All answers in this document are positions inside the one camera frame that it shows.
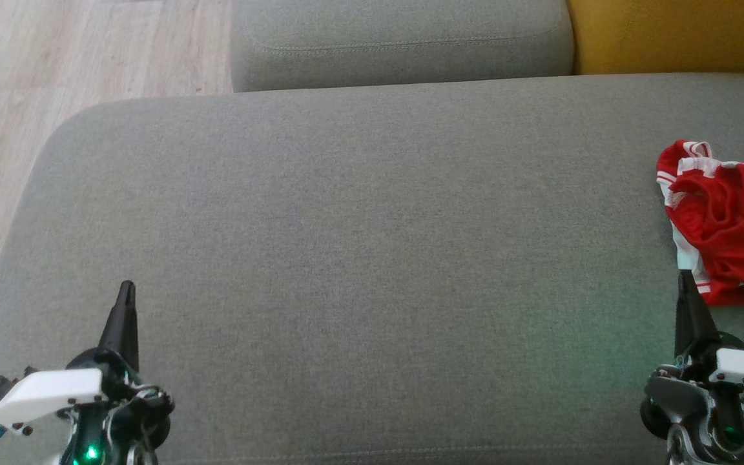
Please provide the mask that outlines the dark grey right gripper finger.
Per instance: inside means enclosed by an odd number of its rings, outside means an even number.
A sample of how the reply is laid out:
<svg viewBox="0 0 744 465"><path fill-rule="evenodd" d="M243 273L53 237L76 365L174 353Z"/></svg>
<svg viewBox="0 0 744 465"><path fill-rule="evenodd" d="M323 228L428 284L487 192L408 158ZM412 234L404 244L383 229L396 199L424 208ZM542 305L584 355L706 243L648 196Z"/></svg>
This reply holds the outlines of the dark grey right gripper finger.
<svg viewBox="0 0 744 465"><path fill-rule="evenodd" d="M690 347L695 336L692 333L690 292L696 294L696 285L691 270L681 270L678 278L676 298L676 320L674 320L674 357L681 356Z"/></svg>
<svg viewBox="0 0 744 465"><path fill-rule="evenodd" d="M693 272L685 270L685 353L697 353L703 344L719 341L718 329Z"/></svg>

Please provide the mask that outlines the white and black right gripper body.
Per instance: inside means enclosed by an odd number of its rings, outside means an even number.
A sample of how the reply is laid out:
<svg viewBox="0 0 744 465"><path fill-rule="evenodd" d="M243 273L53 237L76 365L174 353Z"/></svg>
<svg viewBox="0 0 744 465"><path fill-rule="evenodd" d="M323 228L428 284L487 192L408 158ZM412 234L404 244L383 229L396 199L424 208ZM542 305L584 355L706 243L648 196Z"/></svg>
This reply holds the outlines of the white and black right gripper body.
<svg viewBox="0 0 744 465"><path fill-rule="evenodd" d="M650 374L644 427L671 448L744 448L744 343L732 335L677 340Z"/></svg>

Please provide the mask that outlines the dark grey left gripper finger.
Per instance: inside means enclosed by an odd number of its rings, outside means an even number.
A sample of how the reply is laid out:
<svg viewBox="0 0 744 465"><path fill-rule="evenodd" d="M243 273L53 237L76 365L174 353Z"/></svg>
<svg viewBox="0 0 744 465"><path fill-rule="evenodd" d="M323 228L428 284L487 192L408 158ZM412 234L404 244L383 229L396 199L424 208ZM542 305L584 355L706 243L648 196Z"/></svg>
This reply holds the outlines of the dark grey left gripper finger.
<svg viewBox="0 0 744 465"><path fill-rule="evenodd" d="M116 301L107 317L98 347L102 350L117 353L125 362L128 361L126 341L127 317L129 315L129 280L121 282Z"/></svg>
<svg viewBox="0 0 744 465"><path fill-rule="evenodd" d="M136 286L124 280L120 286L120 354L128 365L138 373L140 370L139 336L136 310Z"/></svg>

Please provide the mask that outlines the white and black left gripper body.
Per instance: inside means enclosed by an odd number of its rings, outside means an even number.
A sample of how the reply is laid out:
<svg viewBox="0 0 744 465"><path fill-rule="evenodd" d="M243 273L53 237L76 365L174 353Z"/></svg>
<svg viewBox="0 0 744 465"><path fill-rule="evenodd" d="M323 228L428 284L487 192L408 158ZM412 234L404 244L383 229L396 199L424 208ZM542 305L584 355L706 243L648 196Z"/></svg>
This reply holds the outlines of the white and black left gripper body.
<svg viewBox="0 0 744 465"><path fill-rule="evenodd" d="M35 371L0 399L0 426L24 431L55 415L70 424L59 465L160 465L175 402L118 353L92 348L67 368Z"/></svg>

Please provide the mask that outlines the large grey ottoman cushion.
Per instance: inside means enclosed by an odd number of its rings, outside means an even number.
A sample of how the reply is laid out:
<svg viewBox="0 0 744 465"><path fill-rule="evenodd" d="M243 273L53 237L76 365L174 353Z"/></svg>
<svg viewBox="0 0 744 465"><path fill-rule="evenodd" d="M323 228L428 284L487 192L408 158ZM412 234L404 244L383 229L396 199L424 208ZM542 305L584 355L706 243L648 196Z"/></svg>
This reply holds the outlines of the large grey ottoman cushion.
<svg viewBox="0 0 744 465"><path fill-rule="evenodd" d="M676 250L656 162L744 161L744 76L531 77L103 104L0 257L0 376L136 283L161 465L661 465Z"/></svg>

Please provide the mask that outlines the yellow sofa back cushion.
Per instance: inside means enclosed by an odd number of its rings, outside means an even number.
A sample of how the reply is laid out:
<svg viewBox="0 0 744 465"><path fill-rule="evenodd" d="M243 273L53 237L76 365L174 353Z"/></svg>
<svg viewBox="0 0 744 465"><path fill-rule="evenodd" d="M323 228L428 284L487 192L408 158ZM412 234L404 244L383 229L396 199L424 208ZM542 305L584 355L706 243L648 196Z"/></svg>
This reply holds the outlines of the yellow sofa back cushion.
<svg viewBox="0 0 744 465"><path fill-rule="evenodd" d="M744 73L744 0L566 0L577 74Z"/></svg>

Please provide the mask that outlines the grey sofa seat cushion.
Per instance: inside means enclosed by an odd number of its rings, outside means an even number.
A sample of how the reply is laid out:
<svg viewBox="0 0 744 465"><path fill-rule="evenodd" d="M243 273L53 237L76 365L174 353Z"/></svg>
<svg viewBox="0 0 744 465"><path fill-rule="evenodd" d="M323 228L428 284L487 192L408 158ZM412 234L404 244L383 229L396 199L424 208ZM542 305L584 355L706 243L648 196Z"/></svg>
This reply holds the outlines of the grey sofa seat cushion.
<svg viewBox="0 0 744 465"><path fill-rule="evenodd" d="M569 76L566 0L235 0L236 92Z"/></svg>

